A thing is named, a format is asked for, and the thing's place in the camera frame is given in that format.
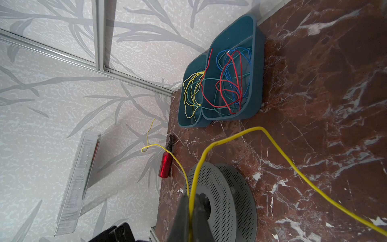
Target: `perforated plate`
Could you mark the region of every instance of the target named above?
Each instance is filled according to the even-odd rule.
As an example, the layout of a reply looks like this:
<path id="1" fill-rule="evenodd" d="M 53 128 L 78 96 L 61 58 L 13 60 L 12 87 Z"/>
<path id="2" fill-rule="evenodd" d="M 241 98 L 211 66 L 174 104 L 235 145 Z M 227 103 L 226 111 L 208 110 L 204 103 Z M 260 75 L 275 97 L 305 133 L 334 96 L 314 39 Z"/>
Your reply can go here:
<path id="1" fill-rule="evenodd" d="M 196 165 L 188 175 L 188 184 L 192 186 Z M 208 224 L 216 242 L 235 242 L 236 211 L 230 187 L 216 166 L 204 162 L 199 174 L 196 194 L 204 193 L 211 205 Z"/>
<path id="2" fill-rule="evenodd" d="M 253 194 L 243 176 L 232 166 L 216 164 L 230 186 L 233 194 L 238 227 L 236 242 L 254 242 L 257 234 L 257 209 Z"/>

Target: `red wire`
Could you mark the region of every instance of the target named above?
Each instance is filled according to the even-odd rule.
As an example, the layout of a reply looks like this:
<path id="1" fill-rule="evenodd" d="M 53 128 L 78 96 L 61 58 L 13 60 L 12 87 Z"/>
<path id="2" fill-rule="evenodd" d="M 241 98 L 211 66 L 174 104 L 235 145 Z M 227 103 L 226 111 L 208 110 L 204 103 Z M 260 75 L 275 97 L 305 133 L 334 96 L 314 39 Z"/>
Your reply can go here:
<path id="1" fill-rule="evenodd" d="M 211 49 L 211 52 L 210 52 L 210 56 L 208 57 L 207 67 L 206 67 L 206 69 L 205 69 L 205 71 L 204 71 L 204 74 L 203 74 L 203 76 L 202 76 L 202 79 L 200 80 L 200 86 L 201 86 L 201 89 L 202 89 L 202 95 L 203 95 L 204 99 L 205 99 L 211 106 L 213 106 L 214 108 L 225 108 L 225 107 L 227 107 L 228 110 L 229 110 L 229 112 L 230 112 L 231 114 L 236 114 L 236 113 L 231 112 L 231 109 L 230 109 L 229 106 L 230 106 L 231 104 L 234 104 L 234 103 L 236 103 L 236 102 L 239 102 L 239 110 L 241 110 L 241 101 L 242 101 L 242 98 L 243 98 L 243 97 L 240 95 L 240 94 L 242 93 L 242 92 L 241 92 L 241 84 L 240 84 L 240 86 L 239 86 L 238 73 L 237 73 L 237 71 L 236 71 L 234 59 L 232 58 L 232 56 L 234 55 L 235 52 L 238 52 L 238 53 L 239 53 L 240 64 L 241 64 L 241 84 L 242 84 L 242 60 L 241 60 L 241 53 L 240 53 L 238 50 L 234 51 L 233 54 L 232 54 L 231 56 L 230 56 L 228 53 L 226 53 L 226 54 L 230 57 L 230 60 L 229 60 L 228 63 L 223 67 L 223 70 L 222 70 L 222 72 L 221 72 L 221 77 L 222 77 L 222 76 L 223 76 L 223 72 L 224 72 L 226 66 L 230 63 L 230 61 L 232 61 L 232 62 L 233 62 L 233 66 L 234 66 L 234 71 L 235 71 L 235 76 L 236 76 L 236 83 L 237 83 L 237 85 L 236 85 L 235 83 L 229 81 L 229 80 L 224 80 L 224 79 L 221 79 L 221 78 L 220 78 L 220 80 L 219 80 L 218 82 L 216 82 L 216 84 L 215 84 L 216 89 L 217 89 L 218 91 L 220 91 L 220 94 L 221 94 L 221 96 L 222 96 L 222 99 L 223 99 L 223 101 L 226 103 L 226 105 L 223 105 L 223 106 L 216 106 L 216 105 L 212 104 L 212 103 L 206 98 L 206 96 L 204 95 L 204 91 L 203 91 L 203 83 L 202 83 L 202 81 L 203 81 L 204 76 L 205 76 L 205 74 L 206 74 L 206 72 L 207 72 L 207 69 L 208 69 L 208 67 L 209 67 L 209 63 L 210 63 L 210 59 L 211 59 L 211 55 L 212 55 L 212 49 Z M 223 93 L 222 93 L 222 89 L 221 89 L 221 82 L 222 82 L 222 81 L 226 81 L 226 82 L 232 83 L 234 86 L 236 86 L 236 87 L 238 88 L 239 94 L 238 94 L 237 92 L 232 91 L 232 90 L 229 90 L 229 89 L 223 89 L 224 91 L 233 92 L 233 93 L 235 93 L 235 94 L 237 95 L 238 98 L 237 98 L 235 101 L 233 101 L 232 103 L 227 103 L 226 100 L 225 100 L 225 98 L 223 97 Z"/>
<path id="2" fill-rule="evenodd" d="M 234 54 L 235 54 L 235 52 L 238 52 L 239 53 L 239 62 L 240 62 L 240 65 L 241 65 L 241 74 L 242 74 L 242 56 L 241 56 L 241 53 L 238 51 L 238 50 L 236 50 L 236 51 L 234 51 L 233 52 L 233 54 L 232 55 L 230 55 L 229 53 L 226 53 L 227 55 L 228 55 L 228 57 L 230 58 L 230 60 L 233 62 L 233 67 L 234 67 L 234 71 L 235 71 L 235 77 L 236 77 L 236 84 L 237 84 L 237 86 L 238 86 L 238 91 L 239 91 L 239 110 L 241 110 L 241 103 L 242 103 L 242 76 L 241 76 L 241 78 L 240 78 L 240 82 L 239 82 L 239 80 L 238 80 L 238 72 L 237 72 L 237 70 L 236 70 L 236 67 L 235 67 L 235 63 L 234 63 L 234 59 L 233 59 L 233 56 L 234 56 Z"/>

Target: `aluminum frame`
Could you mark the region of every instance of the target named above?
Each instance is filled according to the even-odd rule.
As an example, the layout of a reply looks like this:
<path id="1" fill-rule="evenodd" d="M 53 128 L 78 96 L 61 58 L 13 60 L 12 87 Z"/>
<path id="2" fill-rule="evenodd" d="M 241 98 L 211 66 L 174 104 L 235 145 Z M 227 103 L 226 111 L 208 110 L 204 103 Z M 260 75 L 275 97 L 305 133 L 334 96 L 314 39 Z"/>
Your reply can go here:
<path id="1" fill-rule="evenodd" d="M 105 57 L 105 0 L 92 0 L 91 8 L 93 14 L 93 32 L 94 32 L 94 49 L 96 70 L 104 71 Z"/>
<path id="2" fill-rule="evenodd" d="M 43 44 L 40 44 L 36 41 L 27 39 L 25 37 L 21 37 L 17 34 L 12 34 L 2 29 L 0 29 L 0 41 L 15 47 L 19 47 L 25 50 L 39 53 L 39 54 L 54 58 L 56 60 L 66 62 L 68 64 L 72 64 L 72 65 L 87 69 L 92 72 L 99 73 L 103 76 L 107 76 L 118 81 L 122 81 L 138 87 L 142 87 L 166 96 L 172 96 L 172 93 L 173 93 L 173 91 L 169 89 L 163 88 L 161 86 L 157 86 L 153 83 L 141 80 L 136 77 L 132 77 L 130 75 L 127 75 L 125 73 L 122 73 L 116 70 L 110 70 L 108 68 L 105 68 L 103 71 L 98 71 L 96 70 L 96 65 L 94 62 L 79 58 L 75 55 L 68 54 L 66 52 L 54 49 L 52 47 L 49 47 Z"/>

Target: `white wall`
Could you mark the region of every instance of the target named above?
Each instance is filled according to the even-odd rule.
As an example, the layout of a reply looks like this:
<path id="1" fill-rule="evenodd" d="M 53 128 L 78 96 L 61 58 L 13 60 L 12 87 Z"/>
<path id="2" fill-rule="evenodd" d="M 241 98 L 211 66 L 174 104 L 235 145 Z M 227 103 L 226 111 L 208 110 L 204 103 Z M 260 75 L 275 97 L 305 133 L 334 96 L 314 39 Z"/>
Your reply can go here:
<path id="1" fill-rule="evenodd" d="M 187 65 L 233 21 L 251 11 L 259 20 L 288 1 L 106 1 L 106 64 L 176 89 Z M 94 60 L 91 0 L 3 0 L 0 5 L 1 29 Z"/>
<path id="2" fill-rule="evenodd" d="M 0 44 L 0 241 L 88 241 L 123 219 L 148 239 L 161 152 L 138 151 L 153 118 L 150 142 L 165 145 L 170 98 L 25 50 L 11 62 L 9 48 Z M 92 186 L 76 231 L 53 238 L 84 129 L 103 134 Z"/>

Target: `blue plastic bin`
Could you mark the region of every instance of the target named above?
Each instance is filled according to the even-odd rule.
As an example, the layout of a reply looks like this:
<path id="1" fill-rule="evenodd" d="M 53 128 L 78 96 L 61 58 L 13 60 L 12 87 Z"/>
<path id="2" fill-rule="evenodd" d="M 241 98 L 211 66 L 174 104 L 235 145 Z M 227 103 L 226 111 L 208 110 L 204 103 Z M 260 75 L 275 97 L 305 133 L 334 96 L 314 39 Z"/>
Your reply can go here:
<path id="1" fill-rule="evenodd" d="M 227 27 L 222 33 L 220 33 L 214 42 L 212 43 L 209 52 L 212 49 L 212 55 L 209 62 L 208 70 L 205 74 L 205 78 L 217 78 L 219 79 L 221 71 L 216 65 L 216 55 L 225 49 L 235 49 L 237 47 L 244 47 L 246 49 L 252 49 L 251 65 L 247 60 L 242 58 L 243 73 L 250 72 L 250 86 L 248 88 L 248 96 L 241 110 L 232 115 L 223 116 L 217 113 L 215 110 L 208 110 L 204 108 L 213 109 L 213 107 L 203 98 L 202 113 L 207 120 L 239 120 L 246 119 L 254 116 L 260 109 L 262 104 L 262 89 L 263 89 L 263 73 L 264 73 L 264 46 L 265 36 L 257 27 L 257 20 L 251 14 L 241 16 L 229 27 Z M 236 61 L 237 68 L 240 68 L 239 58 Z M 235 73 L 230 71 L 230 74 L 235 77 Z M 248 84 L 248 77 L 242 79 L 243 90 L 246 90 Z M 215 93 L 215 80 L 203 81 L 203 92 L 206 98 L 213 102 L 216 106 L 225 105 L 220 94 L 217 93 L 216 99 Z M 227 108 L 218 110 L 222 114 L 230 114 Z"/>
<path id="2" fill-rule="evenodd" d="M 193 73 L 204 71 L 206 67 L 206 61 L 207 61 L 207 53 L 203 53 L 196 57 L 189 65 L 187 66 L 187 69 L 185 69 L 183 82 L 187 78 L 189 78 Z M 180 104 L 179 104 L 179 113 L 178 113 L 178 123 L 179 126 L 182 128 L 191 128 L 191 127 L 207 127 L 212 121 L 206 120 L 203 117 L 202 109 L 198 108 L 195 112 L 195 119 L 187 118 L 185 115 L 185 107 L 184 107 L 184 101 L 183 101 L 183 94 L 184 94 L 184 88 L 182 87 L 182 93 L 180 95 Z M 196 96 L 196 100 L 201 103 L 203 99 L 202 92 L 199 91 Z M 187 115 L 192 115 L 192 108 L 187 108 Z"/>

